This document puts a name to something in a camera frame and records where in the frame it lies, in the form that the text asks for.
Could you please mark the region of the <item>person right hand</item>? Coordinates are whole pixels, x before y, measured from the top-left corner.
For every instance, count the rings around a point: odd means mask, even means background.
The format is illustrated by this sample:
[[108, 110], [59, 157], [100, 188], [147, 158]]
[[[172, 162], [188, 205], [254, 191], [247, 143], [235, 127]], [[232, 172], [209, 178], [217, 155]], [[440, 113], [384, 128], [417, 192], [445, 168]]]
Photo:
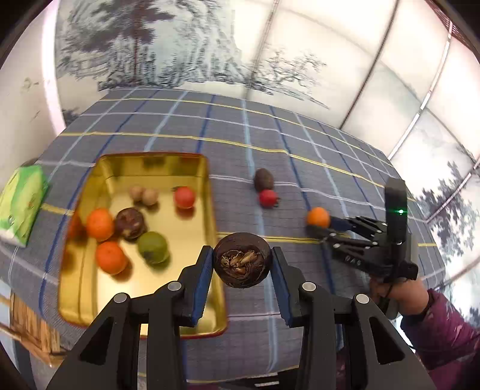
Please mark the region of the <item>person right hand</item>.
[[398, 312], [403, 316], [421, 314], [430, 300], [428, 290], [421, 279], [380, 283], [378, 279], [371, 278], [369, 287], [370, 296], [376, 304], [382, 299], [396, 301]]

